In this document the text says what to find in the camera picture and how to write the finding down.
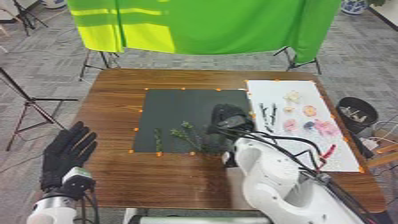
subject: orange marker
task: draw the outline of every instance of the orange marker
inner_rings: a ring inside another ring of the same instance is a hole
[[[364,173],[364,168],[358,166],[358,173]]]

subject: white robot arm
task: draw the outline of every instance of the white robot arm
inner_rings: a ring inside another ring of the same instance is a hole
[[[94,180],[83,168],[74,167],[62,179],[62,187],[51,189],[33,205],[26,224],[72,224],[76,202],[85,190],[94,188]]]
[[[234,146],[245,200],[273,223],[364,223],[325,185],[301,176],[298,164],[277,149],[246,138]]]

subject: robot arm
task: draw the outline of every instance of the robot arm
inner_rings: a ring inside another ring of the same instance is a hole
[[[325,185],[301,176],[298,164],[277,149],[245,138],[234,146],[245,200],[273,223],[364,223]]]
[[[95,133],[78,122],[62,130],[44,149],[40,189],[44,195],[33,206],[28,224],[72,224],[76,202],[94,191],[94,180],[81,168],[95,149]]]
[[[287,150],[268,140],[300,140],[317,149],[314,143],[305,139],[255,132],[248,117],[232,105],[214,107],[207,131],[234,141],[234,151],[225,153],[223,163],[227,166],[236,164],[243,172],[246,203],[275,224],[376,223],[328,175],[319,172],[316,163],[316,170],[312,170]]]

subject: black mat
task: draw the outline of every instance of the black mat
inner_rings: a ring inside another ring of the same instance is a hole
[[[170,129],[181,128],[186,121],[193,125],[195,134],[206,146],[206,152],[225,147],[218,135],[206,134],[211,111],[216,104],[236,105],[248,112],[246,93],[241,90],[149,90],[145,94],[143,112],[133,149],[136,152],[156,152],[154,129],[161,130],[161,151],[186,153],[193,147],[170,136]]]

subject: pink drawing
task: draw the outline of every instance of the pink drawing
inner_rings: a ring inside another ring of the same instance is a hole
[[[330,121],[319,121],[317,119],[314,120],[314,129],[319,132],[321,136],[335,136],[339,133],[339,128],[337,126],[332,124]]]
[[[282,128],[284,128],[284,131],[293,131],[296,129],[294,119],[289,119],[284,121]]]

